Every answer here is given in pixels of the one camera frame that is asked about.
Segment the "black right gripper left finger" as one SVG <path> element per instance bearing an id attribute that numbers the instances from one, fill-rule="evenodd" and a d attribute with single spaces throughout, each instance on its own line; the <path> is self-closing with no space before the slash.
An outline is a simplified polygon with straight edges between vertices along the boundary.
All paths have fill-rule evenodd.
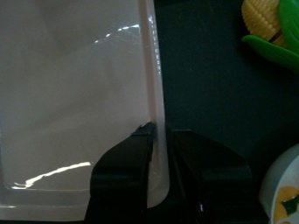
<path id="1" fill-rule="evenodd" d="M 155 124 L 141 126 L 98 161 L 85 224 L 146 224 Z"/>

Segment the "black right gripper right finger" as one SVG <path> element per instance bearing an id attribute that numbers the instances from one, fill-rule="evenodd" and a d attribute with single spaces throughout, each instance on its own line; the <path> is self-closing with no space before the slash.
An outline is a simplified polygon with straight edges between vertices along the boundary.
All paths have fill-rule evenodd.
<path id="1" fill-rule="evenodd" d="M 194 224 L 267 224 L 246 159 L 190 130 L 173 132 L 171 149 Z"/>

